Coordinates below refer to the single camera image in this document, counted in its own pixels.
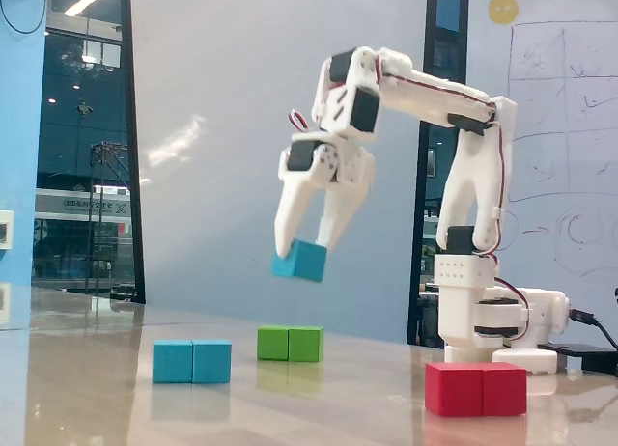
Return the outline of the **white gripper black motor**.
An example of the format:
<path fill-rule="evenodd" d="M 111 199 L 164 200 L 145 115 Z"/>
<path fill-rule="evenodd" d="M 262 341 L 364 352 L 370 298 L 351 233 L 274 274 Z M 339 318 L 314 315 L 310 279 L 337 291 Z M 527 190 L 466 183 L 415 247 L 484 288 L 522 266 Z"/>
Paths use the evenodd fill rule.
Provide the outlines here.
<path fill-rule="evenodd" d="M 279 258 L 288 256 L 300 222 L 319 190 L 324 190 L 324 204 L 317 243 L 328 250 L 335 247 L 367 197 L 375 159 L 364 148 L 342 142 L 329 132 L 297 133 L 281 153 L 278 176 L 283 190 L 274 219 Z"/>

